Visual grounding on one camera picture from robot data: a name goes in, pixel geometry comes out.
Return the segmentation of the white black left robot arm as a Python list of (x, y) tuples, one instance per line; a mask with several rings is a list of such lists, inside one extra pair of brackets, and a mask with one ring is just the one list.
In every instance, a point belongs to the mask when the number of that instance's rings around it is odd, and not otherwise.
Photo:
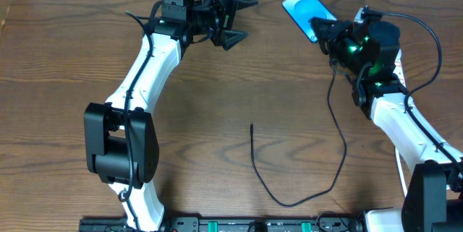
[(153, 177), (159, 146), (153, 114), (169, 75), (186, 49), (201, 41), (228, 51), (247, 33), (233, 30), (237, 11), (258, 0), (159, 0), (149, 16), (131, 14), (142, 29), (142, 44), (127, 76), (104, 103), (84, 112), (88, 170), (117, 194), (128, 228), (163, 231), (165, 208)]

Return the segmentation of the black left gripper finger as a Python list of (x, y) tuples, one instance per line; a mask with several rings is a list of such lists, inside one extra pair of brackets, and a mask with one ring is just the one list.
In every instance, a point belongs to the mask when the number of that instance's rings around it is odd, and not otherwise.
[(226, 0), (226, 5), (230, 10), (241, 10), (258, 5), (258, 0)]
[(221, 34), (220, 46), (228, 51), (233, 46), (238, 44), (241, 40), (244, 40), (248, 36), (248, 33), (237, 30), (224, 30)]

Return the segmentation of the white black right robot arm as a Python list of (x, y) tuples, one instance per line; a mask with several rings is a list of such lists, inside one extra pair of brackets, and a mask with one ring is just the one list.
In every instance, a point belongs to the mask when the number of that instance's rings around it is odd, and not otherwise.
[(380, 17), (355, 22), (314, 17), (310, 24), (331, 64), (355, 74), (352, 97), (391, 140), (412, 178), (398, 208), (368, 210), (365, 231), (461, 231), (462, 153), (426, 121), (404, 84), (398, 27)]

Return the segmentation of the blue Galaxy smartphone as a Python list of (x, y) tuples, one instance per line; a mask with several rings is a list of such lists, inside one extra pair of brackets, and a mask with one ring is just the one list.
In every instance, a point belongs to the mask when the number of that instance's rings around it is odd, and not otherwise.
[(318, 42), (310, 24), (312, 18), (336, 20), (320, 0), (284, 0), (282, 7), (311, 43)]

